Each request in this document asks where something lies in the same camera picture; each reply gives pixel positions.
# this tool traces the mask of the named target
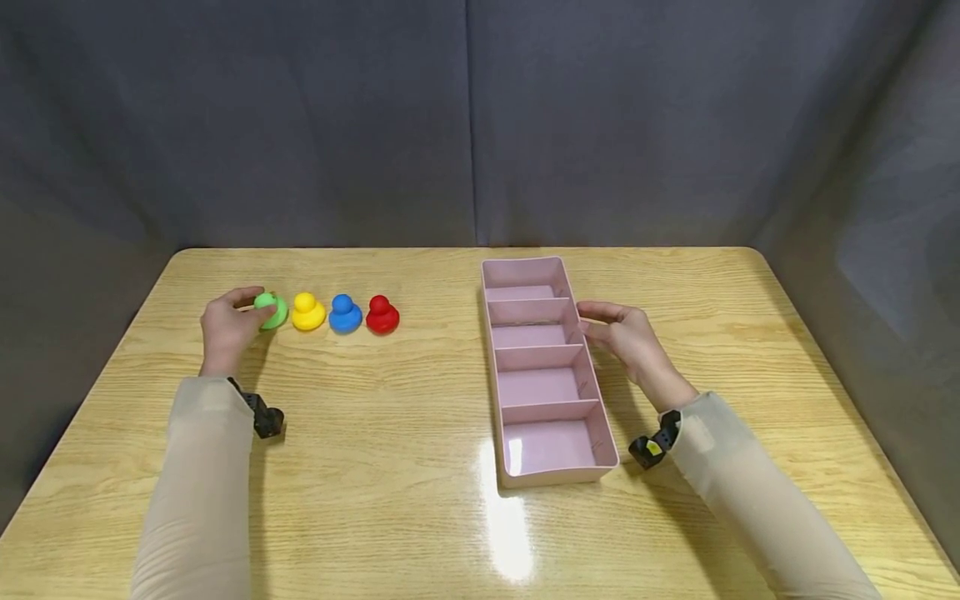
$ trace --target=rubber duck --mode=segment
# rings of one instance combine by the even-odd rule
[[[290,309],[287,307],[287,303],[283,301],[283,298],[273,292],[264,292],[253,299],[253,308],[263,308],[264,306],[273,305],[276,305],[276,312],[273,317],[267,319],[267,322],[260,326],[261,331],[276,329],[281,326],[283,322],[287,320],[287,313]]]
[[[300,292],[294,296],[294,312],[290,321],[300,331],[313,331],[326,319],[326,309],[317,302],[313,294]]]
[[[400,324],[400,313],[386,296],[374,296],[370,299],[370,312],[367,313],[367,328],[373,333],[387,335]]]
[[[363,322],[363,313],[360,307],[353,303],[353,299],[346,294],[333,297],[330,305],[330,328],[337,333],[350,333],[356,330]]]

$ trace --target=green rubber duck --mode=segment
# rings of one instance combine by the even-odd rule
[[[267,320],[266,323],[260,326],[261,331],[267,331],[268,329],[276,329],[281,326],[284,321],[287,320],[287,303],[273,292],[264,292],[256,298],[253,299],[253,308],[263,308],[264,306],[276,306],[276,312],[274,316]]]

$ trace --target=right hand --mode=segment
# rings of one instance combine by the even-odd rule
[[[596,346],[616,356],[658,413],[686,406],[699,395],[670,362],[645,312],[612,302],[584,300],[580,328]]]
[[[253,304],[263,293],[260,286],[241,287],[211,300],[200,317],[204,331],[204,364],[201,376],[235,377],[240,357],[260,331],[260,326],[276,312],[276,306],[240,310]]]

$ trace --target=gray fabric backdrop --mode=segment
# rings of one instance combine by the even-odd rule
[[[754,245],[956,562],[958,38],[933,0],[3,3],[0,524],[177,249]]]

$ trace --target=wooden table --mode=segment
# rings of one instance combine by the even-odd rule
[[[257,283],[324,303],[383,293],[402,322],[385,338],[285,325],[249,352],[241,382],[288,419],[282,444],[254,443],[254,597],[766,597],[672,465],[632,465],[627,443],[655,415],[599,351],[621,467],[599,484],[497,490],[480,261],[554,253],[579,299],[646,308],[680,370],[754,428],[884,597],[957,597],[764,259],[731,248],[181,252],[0,540],[0,597],[126,597],[170,403],[201,362],[197,319]]]

